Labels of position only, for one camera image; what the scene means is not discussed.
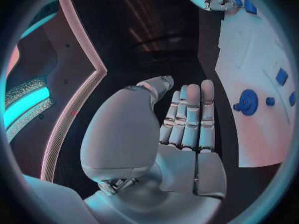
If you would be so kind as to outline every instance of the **blue knob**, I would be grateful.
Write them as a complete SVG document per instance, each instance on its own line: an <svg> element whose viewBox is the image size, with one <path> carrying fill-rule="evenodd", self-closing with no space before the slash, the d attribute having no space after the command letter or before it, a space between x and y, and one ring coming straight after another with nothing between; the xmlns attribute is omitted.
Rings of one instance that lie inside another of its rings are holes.
<svg viewBox="0 0 299 224"><path fill-rule="evenodd" d="M275 104L275 99L273 97L266 98L266 105L273 106Z"/></svg>
<svg viewBox="0 0 299 224"><path fill-rule="evenodd" d="M233 105L235 111L241 111L244 115L251 116L258 109L258 96L253 90L244 90L241 93L238 104Z"/></svg>

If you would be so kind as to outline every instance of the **sparkly panel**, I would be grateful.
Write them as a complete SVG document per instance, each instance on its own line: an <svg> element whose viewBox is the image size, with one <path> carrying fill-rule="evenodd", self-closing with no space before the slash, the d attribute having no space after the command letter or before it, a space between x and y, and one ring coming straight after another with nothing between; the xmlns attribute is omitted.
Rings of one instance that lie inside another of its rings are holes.
<svg viewBox="0 0 299 224"><path fill-rule="evenodd" d="M5 108L7 108L11 103L20 99L22 96L46 85L45 76L40 76L33 78L30 81L26 81L16 87L13 87L7 91L5 95Z"/></svg>
<svg viewBox="0 0 299 224"><path fill-rule="evenodd" d="M48 98L24 113L6 131L8 142L10 143L12 139L21 131L21 129L23 129L30 121L32 121L46 109L50 108L52 105L54 105L54 100L52 98Z"/></svg>

